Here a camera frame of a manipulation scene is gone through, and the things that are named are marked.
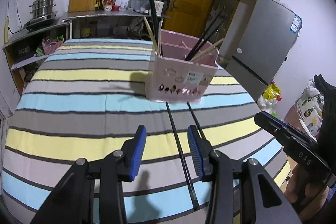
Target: pineapple print bag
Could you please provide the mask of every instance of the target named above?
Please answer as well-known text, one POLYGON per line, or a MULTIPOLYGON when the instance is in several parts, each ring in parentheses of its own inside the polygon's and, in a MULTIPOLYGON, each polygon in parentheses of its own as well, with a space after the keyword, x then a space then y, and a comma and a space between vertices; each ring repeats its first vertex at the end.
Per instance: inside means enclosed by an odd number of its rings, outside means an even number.
POLYGON ((300 98, 295 102, 295 108, 303 120, 310 134, 314 137, 319 133, 322 125, 322 109, 324 98, 310 80, 300 98))

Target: person's hand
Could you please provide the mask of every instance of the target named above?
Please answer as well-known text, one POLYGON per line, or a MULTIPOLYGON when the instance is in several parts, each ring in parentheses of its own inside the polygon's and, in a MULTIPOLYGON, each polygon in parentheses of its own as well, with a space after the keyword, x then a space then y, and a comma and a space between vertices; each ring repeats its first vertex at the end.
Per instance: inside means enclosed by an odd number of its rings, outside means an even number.
MULTIPOLYGON (((285 196, 287 197, 290 203, 295 203, 297 200, 297 195, 295 194, 296 189, 302 187, 302 185, 298 185, 298 174, 299 174, 300 166, 296 165, 292 171, 293 175, 288 181, 285 196)), ((306 198, 312 198, 317 193, 319 193, 308 205, 306 208, 302 210, 299 214, 300 220, 306 221, 311 219, 323 206, 327 199, 329 187, 325 186, 323 183, 308 183, 305 188, 305 196, 306 198)))

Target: black chopstick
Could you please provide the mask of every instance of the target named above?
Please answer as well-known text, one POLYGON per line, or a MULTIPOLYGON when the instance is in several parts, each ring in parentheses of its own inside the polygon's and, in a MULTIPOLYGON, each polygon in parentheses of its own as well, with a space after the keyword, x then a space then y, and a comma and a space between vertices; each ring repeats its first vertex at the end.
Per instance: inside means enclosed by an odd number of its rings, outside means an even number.
POLYGON ((154 33, 155 40, 157 42, 157 46, 159 46, 159 24, 158 24, 158 18, 156 14, 155 1, 149 0, 149 5, 151 7, 151 13, 152 13, 153 33, 154 33))
POLYGON ((199 45, 202 43, 203 38, 205 37, 206 33, 210 30, 210 28, 212 27, 212 25, 215 23, 215 21, 217 20, 217 18, 220 16, 220 14, 224 11, 224 8, 222 8, 222 10, 220 10, 220 12, 215 16, 215 18, 213 19, 213 21, 210 23, 210 25, 208 26, 208 28, 205 30, 205 32, 202 34, 202 36, 199 38, 199 40, 197 41, 197 43, 195 44, 195 46, 192 48, 192 50, 188 53, 187 57, 185 58, 186 61, 190 61, 191 58, 193 58, 195 56, 195 54, 198 52, 198 50, 196 50, 197 48, 199 48, 199 45))
POLYGON ((204 39, 204 41, 202 41, 202 43, 200 43, 200 45, 198 46, 198 48, 195 50, 195 53, 192 55, 191 59, 196 55, 196 53, 203 47, 203 45, 210 39, 210 37, 215 33, 217 32, 218 28, 223 24, 223 22, 225 21, 226 19, 223 19, 218 25, 217 27, 211 32, 211 34, 209 34, 207 36, 207 38, 204 39))
POLYGON ((198 129, 198 131, 199 131, 199 133, 200 133, 202 139, 206 140, 206 137, 205 137, 204 132, 203 132, 201 126, 200 126, 200 123, 198 122, 198 120, 197 120, 197 118, 196 118, 196 115, 195 115, 193 109, 191 108, 189 102, 187 102, 187 105, 188 105, 188 107, 189 107, 189 110, 190 110, 190 112, 191 112, 191 115, 192 115, 193 118, 194 118, 196 127, 197 127, 197 129, 198 129))
POLYGON ((185 180, 187 182, 187 186, 188 186, 188 190, 189 190, 189 195, 190 195, 194 210, 197 211, 197 210, 200 209, 200 205, 199 205, 198 200, 197 200, 194 185, 193 185, 193 182, 191 180, 189 169, 188 169, 187 163, 186 163, 185 158, 184 158, 182 146, 181 146, 181 143, 180 143, 180 140, 179 140, 179 136, 177 135, 176 127, 175 127, 175 124, 174 124, 173 116, 171 115, 171 112, 170 112, 168 102, 166 102, 166 107, 167 107, 167 110, 168 110, 168 115, 169 115, 171 127, 173 129, 178 153, 179 153, 179 156, 180 156, 180 159, 181 159, 185 180))

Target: shelf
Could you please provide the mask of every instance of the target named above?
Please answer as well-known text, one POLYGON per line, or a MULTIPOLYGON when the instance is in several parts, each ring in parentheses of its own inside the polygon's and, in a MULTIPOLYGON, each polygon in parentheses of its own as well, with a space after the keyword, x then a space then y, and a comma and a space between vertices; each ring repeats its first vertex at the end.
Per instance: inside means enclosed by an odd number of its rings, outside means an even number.
POLYGON ((21 62, 19 63, 16 63, 14 64, 12 67, 11 67, 11 70, 15 70, 15 69, 19 69, 19 68, 22 68, 28 64, 31 64, 31 63, 34 63, 36 61, 39 61, 39 60, 42 60, 42 59, 46 59, 48 56, 50 56, 51 54, 48 54, 48 55, 42 55, 42 56, 32 56, 32 57, 29 57, 25 60, 22 60, 21 62))
POLYGON ((10 39, 8 40, 8 43, 3 45, 3 49, 8 47, 8 46, 11 46, 13 44, 15 44, 16 42, 19 42, 23 39, 26 39, 28 37, 31 37, 33 35, 36 35, 38 33, 42 33, 42 32, 45 32, 45 31, 48 31, 48 30, 52 30, 52 29, 56 29, 56 28, 59 28, 59 27, 63 27, 63 26, 66 26, 66 25, 69 25, 70 23, 69 22, 63 22, 63 20, 61 18, 56 18, 55 19, 55 22, 49 26, 46 26, 44 28, 41 28, 41 29, 38 29, 36 31, 33 31, 33 32, 28 32, 27 29, 23 29, 21 31, 19 31, 18 33, 15 33, 13 34, 10 39))
MULTIPOLYGON (((86 11, 86 12, 73 12, 73 13, 64 13, 62 19, 65 21, 79 19, 83 17, 111 17, 111 16, 131 16, 131 17, 151 17, 150 15, 143 15, 137 13, 133 10, 124 10, 124 11, 86 11)), ((170 18, 165 15, 161 15, 161 18, 170 18)))

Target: stove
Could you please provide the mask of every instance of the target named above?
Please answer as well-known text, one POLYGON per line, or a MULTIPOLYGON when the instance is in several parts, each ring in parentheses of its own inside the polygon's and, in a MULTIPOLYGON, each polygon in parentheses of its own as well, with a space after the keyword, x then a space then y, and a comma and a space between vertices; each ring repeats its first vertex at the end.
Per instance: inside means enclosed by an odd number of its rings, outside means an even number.
POLYGON ((39 28, 51 25, 56 17, 57 11, 54 11, 48 15, 32 18, 29 20, 23 28, 26 28, 29 32, 35 31, 39 28))

